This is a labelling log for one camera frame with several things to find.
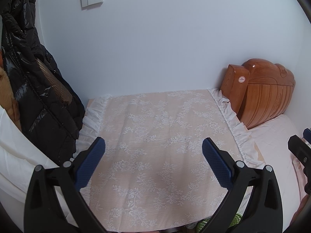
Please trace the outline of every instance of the wood carving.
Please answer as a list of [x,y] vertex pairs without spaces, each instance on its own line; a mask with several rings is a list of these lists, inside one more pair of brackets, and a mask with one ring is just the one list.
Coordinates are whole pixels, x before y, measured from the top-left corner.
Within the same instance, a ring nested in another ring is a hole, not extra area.
[[[285,112],[295,87],[294,75],[290,70],[262,59],[248,60],[238,66],[240,68],[234,66],[234,76],[230,76],[232,68],[229,67],[221,90],[248,129]],[[246,74],[245,70],[249,72],[248,82],[241,88],[234,80]]]

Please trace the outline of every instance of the green plastic basket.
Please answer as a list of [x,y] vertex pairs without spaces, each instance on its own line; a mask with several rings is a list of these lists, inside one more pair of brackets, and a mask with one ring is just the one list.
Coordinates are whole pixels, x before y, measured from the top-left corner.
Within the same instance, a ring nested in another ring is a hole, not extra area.
[[[233,221],[229,227],[237,225],[241,221],[241,218],[242,218],[242,215],[239,213],[236,213],[234,218],[233,218]],[[210,218],[203,219],[203,220],[199,221],[197,224],[197,227],[196,227],[196,232],[199,233],[201,231],[201,229],[203,229],[203,227],[208,223],[209,220],[210,220]]]

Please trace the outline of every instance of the silver screw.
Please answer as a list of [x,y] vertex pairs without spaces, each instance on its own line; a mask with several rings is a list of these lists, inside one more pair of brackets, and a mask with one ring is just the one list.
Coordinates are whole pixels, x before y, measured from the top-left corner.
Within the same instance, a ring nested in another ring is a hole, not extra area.
[[268,171],[268,172],[272,172],[273,171],[273,168],[272,168],[272,166],[266,166],[266,170]]
[[67,167],[70,167],[71,166],[71,162],[70,161],[65,161],[63,163],[63,167],[67,168]]
[[40,172],[41,169],[42,169],[42,165],[37,165],[37,166],[35,167],[35,171],[36,171],[36,172]]
[[239,167],[239,168],[243,168],[245,166],[244,162],[243,161],[237,161],[236,162],[236,165]]

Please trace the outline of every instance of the floral lace pattern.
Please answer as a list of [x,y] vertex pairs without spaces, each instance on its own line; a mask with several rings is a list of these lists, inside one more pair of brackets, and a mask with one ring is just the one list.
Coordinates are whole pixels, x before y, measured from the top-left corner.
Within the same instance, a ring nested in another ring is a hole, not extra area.
[[202,141],[242,156],[208,90],[111,97],[102,120],[106,152],[91,178],[90,208],[107,230],[160,230],[215,212],[226,189]]

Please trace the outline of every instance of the black puffer jacket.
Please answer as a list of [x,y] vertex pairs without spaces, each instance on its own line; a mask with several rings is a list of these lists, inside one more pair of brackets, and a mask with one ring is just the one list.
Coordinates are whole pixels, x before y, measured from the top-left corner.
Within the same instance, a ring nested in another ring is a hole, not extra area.
[[11,0],[3,11],[3,64],[19,103],[23,134],[60,165],[76,151],[85,110],[40,44],[35,1]]

